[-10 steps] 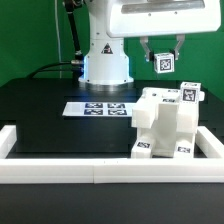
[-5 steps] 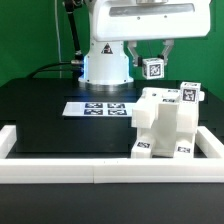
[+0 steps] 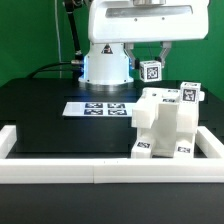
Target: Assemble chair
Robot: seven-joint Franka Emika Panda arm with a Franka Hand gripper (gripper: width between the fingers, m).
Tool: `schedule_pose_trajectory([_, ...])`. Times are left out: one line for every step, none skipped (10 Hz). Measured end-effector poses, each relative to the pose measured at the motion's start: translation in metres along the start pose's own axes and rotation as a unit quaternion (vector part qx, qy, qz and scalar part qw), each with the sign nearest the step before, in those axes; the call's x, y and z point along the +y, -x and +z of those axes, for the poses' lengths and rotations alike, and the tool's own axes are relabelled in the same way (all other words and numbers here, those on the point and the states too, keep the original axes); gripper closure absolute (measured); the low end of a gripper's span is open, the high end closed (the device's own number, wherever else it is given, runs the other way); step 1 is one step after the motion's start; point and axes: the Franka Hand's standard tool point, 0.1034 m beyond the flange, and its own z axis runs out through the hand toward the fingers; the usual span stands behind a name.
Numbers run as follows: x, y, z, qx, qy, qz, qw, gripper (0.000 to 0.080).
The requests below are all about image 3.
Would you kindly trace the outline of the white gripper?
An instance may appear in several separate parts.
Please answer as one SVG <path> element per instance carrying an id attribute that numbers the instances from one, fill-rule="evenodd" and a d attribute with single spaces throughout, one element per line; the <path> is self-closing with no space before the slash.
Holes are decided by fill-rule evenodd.
<path id="1" fill-rule="evenodd" d="M 165 67 L 171 41 L 203 39 L 209 28 L 210 0 L 93 0 L 88 36 L 93 43 L 125 43 L 132 69 L 140 61 L 132 52 L 136 42 L 161 43 L 156 60 Z"/>

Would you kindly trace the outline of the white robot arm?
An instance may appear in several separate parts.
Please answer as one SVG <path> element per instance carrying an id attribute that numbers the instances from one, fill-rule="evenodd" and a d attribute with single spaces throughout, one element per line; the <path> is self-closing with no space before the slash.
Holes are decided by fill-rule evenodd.
<path id="1" fill-rule="evenodd" d="M 202 39 L 208 33 L 210 0 L 93 0 L 89 7 L 90 50 L 79 82 L 96 90 L 133 83 L 132 49 L 136 43 L 160 42 L 159 56 L 142 62 L 143 80 L 162 79 L 172 43 Z"/>

